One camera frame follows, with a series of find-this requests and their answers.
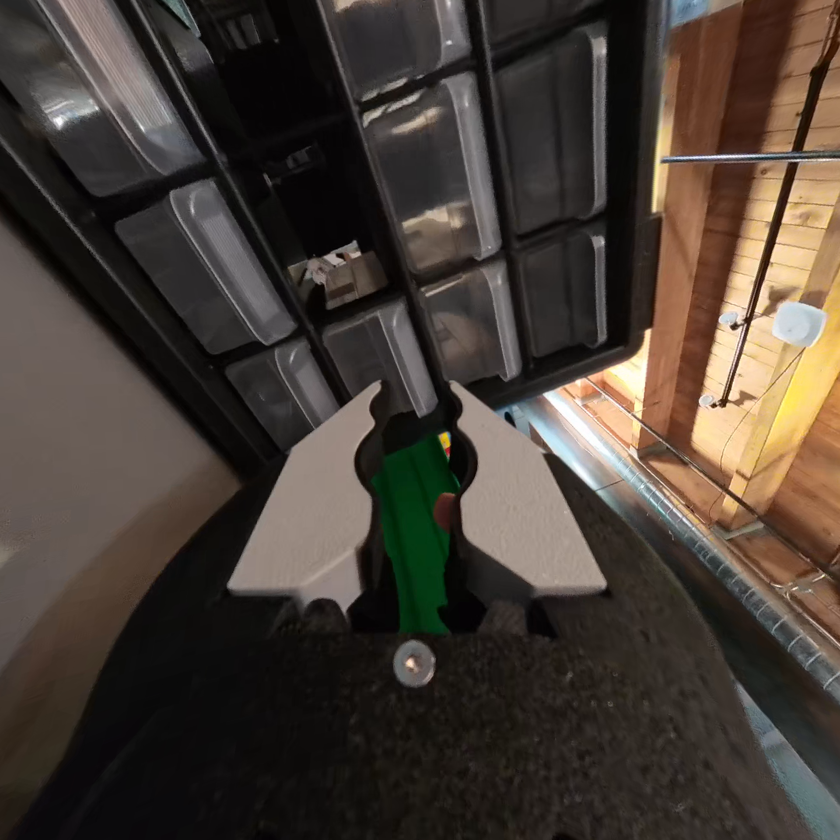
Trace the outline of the white ceiling sensor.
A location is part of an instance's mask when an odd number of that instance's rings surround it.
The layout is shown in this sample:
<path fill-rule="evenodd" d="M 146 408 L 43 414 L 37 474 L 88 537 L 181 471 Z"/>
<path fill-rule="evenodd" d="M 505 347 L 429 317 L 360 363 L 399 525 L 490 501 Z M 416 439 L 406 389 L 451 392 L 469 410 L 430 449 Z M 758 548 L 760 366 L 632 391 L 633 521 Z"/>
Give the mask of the white ceiling sensor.
<path fill-rule="evenodd" d="M 794 347 L 812 347 L 823 335 L 827 323 L 825 310 L 799 301 L 784 301 L 773 318 L 771 334 Z"/>

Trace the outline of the black conduit pipe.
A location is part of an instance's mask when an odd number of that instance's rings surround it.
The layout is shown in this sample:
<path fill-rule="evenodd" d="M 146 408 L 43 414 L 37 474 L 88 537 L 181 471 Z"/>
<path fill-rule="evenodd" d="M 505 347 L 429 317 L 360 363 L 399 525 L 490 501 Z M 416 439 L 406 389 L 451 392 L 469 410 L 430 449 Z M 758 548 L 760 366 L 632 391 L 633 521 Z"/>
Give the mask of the black conduit pipe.
<path fill-rule="evenodd" d="M 839 46 L 839 11 L 838 2 L 834 2 L 827 19 L 826 34 L 822 42 L 821 51 L 811 72 L 804 105 L 801 111 L 799 122 L 793 139 L 791 151 L 805 151 L 805 142 L 812 127 L 816 107 L 820 100 L 824 82 L 831 68 L 834 57 Z M 758 308 L 760 293 L 763 284 L 770 270 L 770 262 L 774 248 L 778 241 L 779 232 L 784 220 L 784 213 L 791 198 L 791 192 L 797 175 L 799 164 L 785 164 L 780 192 L 777 196 L 773 215 L 770 220 L 768 234 L 765 238 L 759 266 L 752 282 L 745 314 L 742 319 L 742 326 L 738 336 L 736 349 L 732 357 L 727 380 L 723 386 L 721 396 L 717 399 L 716 406 L 724 408 L 730 403 L 730 396 L 736 380 L 739 365 L 745 350 L 752 323 Z"/>

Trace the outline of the metal threaded rod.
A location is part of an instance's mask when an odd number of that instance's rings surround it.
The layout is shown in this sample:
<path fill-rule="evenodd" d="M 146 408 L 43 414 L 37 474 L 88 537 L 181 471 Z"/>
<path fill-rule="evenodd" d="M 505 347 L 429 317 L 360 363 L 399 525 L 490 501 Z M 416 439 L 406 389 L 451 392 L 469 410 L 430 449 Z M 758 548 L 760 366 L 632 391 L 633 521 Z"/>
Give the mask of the metal threaded rod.
<path fill-rule="evenodd" d="M 763 163 L 809 164 L 839 161 L 839 150 L 799 150 L 786 152 L 678 154 L 664 156 L 662 165 L 757 165 Z"/>

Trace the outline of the green plastic bin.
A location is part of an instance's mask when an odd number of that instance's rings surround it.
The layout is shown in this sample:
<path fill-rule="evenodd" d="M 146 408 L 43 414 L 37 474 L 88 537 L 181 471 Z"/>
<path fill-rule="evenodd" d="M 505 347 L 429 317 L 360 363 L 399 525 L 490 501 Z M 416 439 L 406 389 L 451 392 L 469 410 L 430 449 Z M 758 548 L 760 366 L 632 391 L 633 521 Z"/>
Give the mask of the green plastic bin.
<path fill-rule="evenodd" d="M 441 495 L 459 489 L 449 466 L 449 446 L 448 433 L 431 434 L 386 455 L 373 477 L 404 634 L 448 633 L 438 609 L 447 604 L 449 535 L 437 525 L 434 508 Z"/>

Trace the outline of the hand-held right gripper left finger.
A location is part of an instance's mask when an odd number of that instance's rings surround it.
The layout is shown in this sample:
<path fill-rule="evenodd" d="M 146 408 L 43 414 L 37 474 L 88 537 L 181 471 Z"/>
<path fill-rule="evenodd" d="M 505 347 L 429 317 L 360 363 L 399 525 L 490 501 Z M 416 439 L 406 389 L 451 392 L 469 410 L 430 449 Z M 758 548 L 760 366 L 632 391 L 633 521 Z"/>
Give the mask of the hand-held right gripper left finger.
<path fill-rule="evenodd" d="M 231 595 L 285 597 L 301 613 L 329 600 L 355 630 L 398 631 L 372 482 L 391 414 L 390 387 L 375 381 L 292 448 L 228 579 Z"/>

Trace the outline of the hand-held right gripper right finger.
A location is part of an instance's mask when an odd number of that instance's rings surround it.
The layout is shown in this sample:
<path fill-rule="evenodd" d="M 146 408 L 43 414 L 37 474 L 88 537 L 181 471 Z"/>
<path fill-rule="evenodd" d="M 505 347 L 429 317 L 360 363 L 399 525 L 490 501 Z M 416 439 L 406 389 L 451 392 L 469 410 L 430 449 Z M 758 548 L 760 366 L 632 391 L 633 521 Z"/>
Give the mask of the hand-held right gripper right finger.
<path fill-rule="evenodd" d="M 459 489 L 449 526 L 440 616 L 474 633 L 494 605 L 603 595 L 607 581 L 547 455 L 451 381 Z"/>

